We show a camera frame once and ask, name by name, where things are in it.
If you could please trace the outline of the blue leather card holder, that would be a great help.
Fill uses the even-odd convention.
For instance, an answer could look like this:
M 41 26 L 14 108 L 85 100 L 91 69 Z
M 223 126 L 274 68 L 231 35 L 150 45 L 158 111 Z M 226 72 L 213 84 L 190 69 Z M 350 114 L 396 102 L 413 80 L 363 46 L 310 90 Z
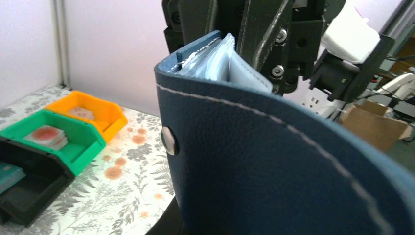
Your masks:
M 155 68 L 175 198 L 193 235 L 412 235 L 415 177 L 280 96 L 176 74 L 212 32 Z

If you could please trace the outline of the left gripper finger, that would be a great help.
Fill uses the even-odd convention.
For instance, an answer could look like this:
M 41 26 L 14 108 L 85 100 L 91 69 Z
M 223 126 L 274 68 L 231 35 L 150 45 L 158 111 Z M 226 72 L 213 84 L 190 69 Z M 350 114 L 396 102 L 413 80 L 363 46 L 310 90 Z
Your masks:
M 146 235 L 192 235 L 184 223 L 176 197 Z

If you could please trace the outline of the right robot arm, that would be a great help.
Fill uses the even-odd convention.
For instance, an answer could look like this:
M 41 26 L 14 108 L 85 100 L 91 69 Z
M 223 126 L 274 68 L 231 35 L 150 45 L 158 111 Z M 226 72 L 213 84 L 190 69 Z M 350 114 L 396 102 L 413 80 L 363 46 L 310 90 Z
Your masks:
M 329 117 L 380 73 L 393 38 L 350 0 L 164 0 L 170 56 L 158 69 L 267 93 L 309 87 L 303 105 Z

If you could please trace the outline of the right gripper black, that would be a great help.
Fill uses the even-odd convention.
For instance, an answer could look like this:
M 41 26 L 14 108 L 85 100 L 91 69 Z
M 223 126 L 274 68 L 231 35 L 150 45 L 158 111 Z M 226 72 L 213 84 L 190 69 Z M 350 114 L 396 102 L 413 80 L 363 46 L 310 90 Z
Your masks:
M 170 52 L 213 31 L 232 34 L 236 52 L 273 84 L 276 94 L 309 77 L 325 26 L 323 0 L 164 0 Z

